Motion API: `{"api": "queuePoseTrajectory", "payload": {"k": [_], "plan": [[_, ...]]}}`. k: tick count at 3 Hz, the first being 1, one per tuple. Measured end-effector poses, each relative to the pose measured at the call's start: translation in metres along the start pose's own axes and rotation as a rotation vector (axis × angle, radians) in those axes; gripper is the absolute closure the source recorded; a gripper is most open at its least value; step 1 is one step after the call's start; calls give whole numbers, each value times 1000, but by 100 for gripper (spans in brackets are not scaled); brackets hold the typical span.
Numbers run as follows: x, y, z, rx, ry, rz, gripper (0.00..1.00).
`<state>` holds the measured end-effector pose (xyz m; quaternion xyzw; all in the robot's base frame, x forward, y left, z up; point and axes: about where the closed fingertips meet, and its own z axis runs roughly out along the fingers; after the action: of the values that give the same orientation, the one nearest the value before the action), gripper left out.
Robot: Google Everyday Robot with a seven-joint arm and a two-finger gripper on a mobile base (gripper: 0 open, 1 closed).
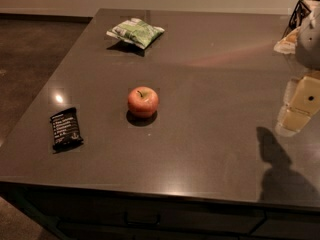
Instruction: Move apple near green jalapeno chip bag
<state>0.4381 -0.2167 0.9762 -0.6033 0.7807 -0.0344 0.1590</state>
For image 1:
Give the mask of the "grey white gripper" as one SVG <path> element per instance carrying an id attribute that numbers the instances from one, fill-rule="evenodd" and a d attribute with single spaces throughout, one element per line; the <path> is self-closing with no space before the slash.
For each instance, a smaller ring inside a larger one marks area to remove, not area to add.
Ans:
<path id="1" fill-rule="evenodd" d="M 297 61 L 309 69 L 320 69 L 320 7 L 315 7 L 302 21 L 295 48 Z M 320 80 L 305 75 L 290 79 L 283 96 L 275 131 L 292 137 L 302 130 L 320 110 Z"/>

